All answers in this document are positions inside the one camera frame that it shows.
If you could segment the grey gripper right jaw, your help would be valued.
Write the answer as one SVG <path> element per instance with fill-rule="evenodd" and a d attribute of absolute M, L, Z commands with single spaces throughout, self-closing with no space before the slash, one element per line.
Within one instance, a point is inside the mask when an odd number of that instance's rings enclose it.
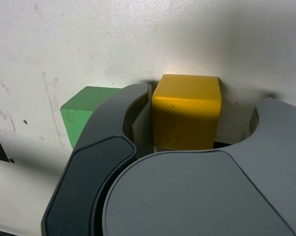
<path fill-rule="evenodd" d="M 296 236 L 296 107 L 267 98 L 247 139 L 143 157 L 105 200 L 105 236 Z"/>

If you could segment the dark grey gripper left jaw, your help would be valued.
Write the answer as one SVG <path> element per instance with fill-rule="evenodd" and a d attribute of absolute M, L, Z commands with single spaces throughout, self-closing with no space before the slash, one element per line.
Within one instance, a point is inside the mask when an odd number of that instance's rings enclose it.
<path fill-rule="evenodd" d="M 102 210 L 113 182 L 153 153 L 151 97 L 151 85 L 133 84 L 94 110 L 44 213 L 43 235 L 102 235 Z"/>

